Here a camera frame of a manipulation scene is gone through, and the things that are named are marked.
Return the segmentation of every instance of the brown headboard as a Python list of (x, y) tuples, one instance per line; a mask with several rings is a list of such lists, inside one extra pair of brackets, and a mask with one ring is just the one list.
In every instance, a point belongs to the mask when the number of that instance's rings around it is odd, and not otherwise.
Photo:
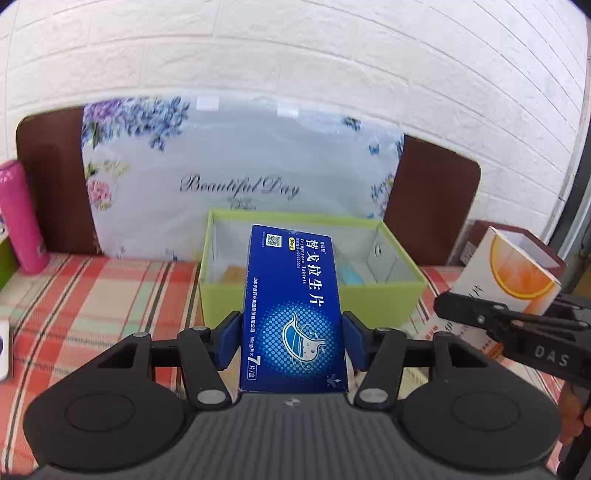
[[(41, 113), (17, 129), (18, 159), (47, 248), (54, 252), (98, 252), (80, 150), (82, 113), (82, 107)], [(476, 162), (405, 137), (385, 223), (416, 263), (446, 263), (479, 180)]]

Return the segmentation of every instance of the white brick wall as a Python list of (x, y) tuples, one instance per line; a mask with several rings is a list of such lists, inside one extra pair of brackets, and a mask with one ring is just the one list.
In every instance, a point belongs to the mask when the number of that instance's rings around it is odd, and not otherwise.
[(247, 90), (399, 121), (479, 162), (471, 218), (541, 233), (578, 161), (586, 57), (568, 0), (17, 0), (0, 15), (0, 160), (33, 112)]

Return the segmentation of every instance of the orange slice illustration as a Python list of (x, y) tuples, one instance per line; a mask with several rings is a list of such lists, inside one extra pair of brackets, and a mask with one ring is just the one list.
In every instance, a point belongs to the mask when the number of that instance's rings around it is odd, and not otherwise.
[(500, 288), (520, 300), (540, 297), (554, 285), (552, 278), (498, 236), (492, 240), (491, 270)]

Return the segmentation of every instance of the round pad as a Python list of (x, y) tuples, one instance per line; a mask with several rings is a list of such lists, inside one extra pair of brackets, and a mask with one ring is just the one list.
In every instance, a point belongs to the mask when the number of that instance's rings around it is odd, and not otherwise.
[(183, 424), (183, 404), (170, 390), (124, 369), (97, 369), (39, 396), (24, 430), (39, 463), (99, 472), (153, 458)]
[(556, 406), (509, 372), (489, 370), (462, 370), (415, 390), (402, 426), (419, 447), (457, 468), (498, 472), (538, 463), (560, 432)]

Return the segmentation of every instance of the blue medicine box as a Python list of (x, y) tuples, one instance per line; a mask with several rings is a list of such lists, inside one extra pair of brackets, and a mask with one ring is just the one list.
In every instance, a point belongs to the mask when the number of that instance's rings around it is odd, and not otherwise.
[(271, 393), (347, 390), (330, 237), (252, 227), (240, 388)]

